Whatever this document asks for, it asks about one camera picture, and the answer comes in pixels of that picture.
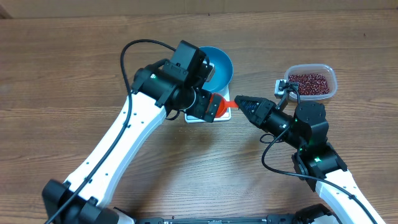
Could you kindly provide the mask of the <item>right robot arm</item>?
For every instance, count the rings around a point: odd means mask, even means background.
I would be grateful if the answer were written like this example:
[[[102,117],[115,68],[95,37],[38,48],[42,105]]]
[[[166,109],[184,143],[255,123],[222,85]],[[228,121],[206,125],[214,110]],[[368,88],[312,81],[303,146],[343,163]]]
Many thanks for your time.
[[[297,223],[383,223],[346,163],[328,142],[329,124],[323,104],[298,102],[291,116],[266,98],[237,96],[234,100],[250,123],[273,135],[269,147],[282,141],[296,150],[292,155],[294,172],[267,165],[264,156],[262,165],[269,171],[306,181],[324,201],[297,212]]]

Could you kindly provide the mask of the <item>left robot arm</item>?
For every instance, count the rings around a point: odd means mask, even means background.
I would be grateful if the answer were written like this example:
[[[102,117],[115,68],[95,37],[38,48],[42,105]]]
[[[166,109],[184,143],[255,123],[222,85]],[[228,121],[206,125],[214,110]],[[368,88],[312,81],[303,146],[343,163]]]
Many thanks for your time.
[[[121,112],[93,152],[64,182],[50,180],[42,191],[47,223],[135,223],[126,212],[108,205],[124,172],[152,132],[171,111],[204,122],[216,118],[221,97],[203,89],[215,65],[202,49],[181,41],[170,59],[140,68],[130,83],[120,65],[127,98]]]

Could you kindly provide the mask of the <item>red measuring scoop blue handle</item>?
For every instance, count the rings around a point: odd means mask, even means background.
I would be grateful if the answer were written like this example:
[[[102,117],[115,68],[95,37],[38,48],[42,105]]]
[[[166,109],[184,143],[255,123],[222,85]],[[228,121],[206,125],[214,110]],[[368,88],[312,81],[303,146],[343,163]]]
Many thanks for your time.
[[[215,118],[222,117],[229,108],[239,108],[235,101],[227,101],[221,94],[218,93],[213,93],[210,101],[213,102],[218,98],[220,99],[220,103]]]

